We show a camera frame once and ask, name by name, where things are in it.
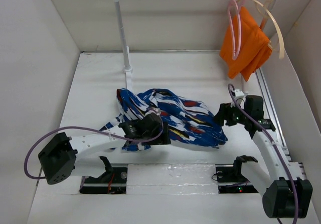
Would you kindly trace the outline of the blue patterned trousers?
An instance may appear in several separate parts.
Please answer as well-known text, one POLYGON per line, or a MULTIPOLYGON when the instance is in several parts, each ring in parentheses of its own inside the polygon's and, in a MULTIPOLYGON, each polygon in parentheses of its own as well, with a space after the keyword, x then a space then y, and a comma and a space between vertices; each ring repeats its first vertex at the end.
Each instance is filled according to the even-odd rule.
POLYGON ((102 131, 122 122, 142 119, 151 108, 158 108, 162 121, 169 125, 171 140, 211 148, 228 141, 222 127, 214 122, 213 113, 201 101, 186 99, 160 88, 138 94, 120 88, 116 91, 116 99, 120 114, 106 123, 102 131))

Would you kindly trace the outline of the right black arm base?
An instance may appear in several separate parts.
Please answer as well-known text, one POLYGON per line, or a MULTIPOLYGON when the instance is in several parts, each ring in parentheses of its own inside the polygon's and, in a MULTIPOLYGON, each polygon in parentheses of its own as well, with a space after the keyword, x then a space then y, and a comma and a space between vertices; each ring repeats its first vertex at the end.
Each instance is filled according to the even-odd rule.
POLYGON ((217 182, 219 194, 258 193, 248 179, 235 173, 232 164, 216 164, 212 180, 217 182))

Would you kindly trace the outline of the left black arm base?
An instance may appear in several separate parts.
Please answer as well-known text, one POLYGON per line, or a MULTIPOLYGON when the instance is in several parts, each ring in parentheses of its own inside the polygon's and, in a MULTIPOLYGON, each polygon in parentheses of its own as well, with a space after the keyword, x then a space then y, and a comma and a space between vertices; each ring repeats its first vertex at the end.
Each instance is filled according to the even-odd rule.
POLYGON ((107 157, 100 156, 105 171, 97 178, 83 176, 79 188, 81 194, 126 194, 128 165, 112 165, 107 157))

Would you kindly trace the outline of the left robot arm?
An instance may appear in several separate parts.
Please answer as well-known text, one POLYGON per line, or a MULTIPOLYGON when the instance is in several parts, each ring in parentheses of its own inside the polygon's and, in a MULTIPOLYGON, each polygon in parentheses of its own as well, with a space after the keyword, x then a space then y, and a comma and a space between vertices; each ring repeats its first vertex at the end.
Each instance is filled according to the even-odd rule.
POLYGON ((38 158, 49 185, 70 176, 106 182, 113 175, 113 167, 106 156, 97 153, 135 144, 141 147, 171 144, 168 123, 156 113, 149 113, 141 120, 126 121, 104 131, 92 129, 90 135, 68 137, 61 132, 40 151, 38 158))

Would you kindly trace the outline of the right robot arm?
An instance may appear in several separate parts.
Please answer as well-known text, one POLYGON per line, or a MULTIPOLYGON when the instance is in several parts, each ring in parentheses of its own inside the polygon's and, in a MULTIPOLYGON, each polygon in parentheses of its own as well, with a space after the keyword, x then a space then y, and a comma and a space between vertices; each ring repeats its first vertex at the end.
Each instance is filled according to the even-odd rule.
POLYGON ((231 103, 220 105, 214 120, 219 125, 241 124, 259 149, 267 170, 255 157, 238 156, 232 166, 216 168, 217 180, 226 182, 225 189, 239 192, 247 183, 262 197, 265 214, 280 221, 291 218, 293 223, 307 216, 313 187, 303 175, 301 166, 291 162, 285 149, 276 140, 275 126, 264 118, 263 98, 257 95, 231 95, 231 103))

